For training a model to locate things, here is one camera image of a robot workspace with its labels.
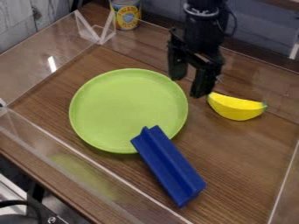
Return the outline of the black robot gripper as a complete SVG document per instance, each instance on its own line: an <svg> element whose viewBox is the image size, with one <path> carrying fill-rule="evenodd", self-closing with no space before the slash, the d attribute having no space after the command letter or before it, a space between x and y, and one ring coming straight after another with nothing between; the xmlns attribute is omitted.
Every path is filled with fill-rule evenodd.
<svg viewBox="0 0 299 224"><path fill-rule="evenodd" d="M196 69L191 97L208 95L220 75L223 57L220 45L227 35L230 8L226 3L184 3L184 27L170 30L168 74L179 81L187 74L188 58L202 55L210 62Z"/></svg>

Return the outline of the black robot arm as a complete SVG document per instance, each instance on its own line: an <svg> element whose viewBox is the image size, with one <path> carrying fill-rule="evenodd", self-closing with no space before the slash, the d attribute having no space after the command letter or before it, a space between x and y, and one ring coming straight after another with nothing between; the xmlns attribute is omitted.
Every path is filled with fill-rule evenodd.
<svg viewBox="0 0 299 224"><path fill-rule="evenodd" d="M230 20L227 0L187 0L183 12L184 27L170 30L168 75L174 81L182 80L192 65L191 97L200 98L212 92L224 65L220 45Z"/></svg>

